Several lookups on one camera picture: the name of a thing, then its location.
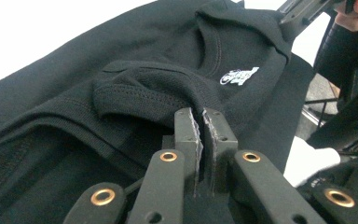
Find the white logo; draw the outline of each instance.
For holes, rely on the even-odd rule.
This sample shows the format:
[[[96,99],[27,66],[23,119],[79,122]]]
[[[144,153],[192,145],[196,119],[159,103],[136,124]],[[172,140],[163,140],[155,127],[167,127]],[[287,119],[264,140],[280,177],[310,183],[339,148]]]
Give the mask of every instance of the white logo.
[[[220,78],[220,84],[226,85],[228,82],[238,83],[239,86],[248,80],[255,72],[257,72],[259,67],[254,67],[251,71],[241,71],[240,69],[232,70],[226,73],[222,78]]]

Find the black fabric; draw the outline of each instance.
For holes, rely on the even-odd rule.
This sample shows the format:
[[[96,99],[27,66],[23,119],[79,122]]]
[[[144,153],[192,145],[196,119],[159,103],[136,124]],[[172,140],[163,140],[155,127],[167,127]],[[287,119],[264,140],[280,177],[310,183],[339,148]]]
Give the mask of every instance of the black fabric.
[[[241,148],[283,171],[313,72],[282,40],[280,17],[223,0],[158,1],[1,80],[0,221],[63,220],[87,187],[125,188],[183,107],[199,124],[204,107],[221,111]],[[220,84],[256,67],[243,85]]]

